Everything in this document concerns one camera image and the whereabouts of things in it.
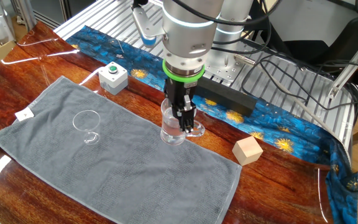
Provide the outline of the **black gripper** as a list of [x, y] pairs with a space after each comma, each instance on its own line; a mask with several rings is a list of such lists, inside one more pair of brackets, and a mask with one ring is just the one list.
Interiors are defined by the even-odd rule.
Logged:
[[171, 78], [165, 80], [164, 96], [172, 106], [172, 113], [178, 116], [180, 128], [185, 133], [191, 133], [194, 128], [196, 105], [192, 102], [197, 81], [183, 83]]

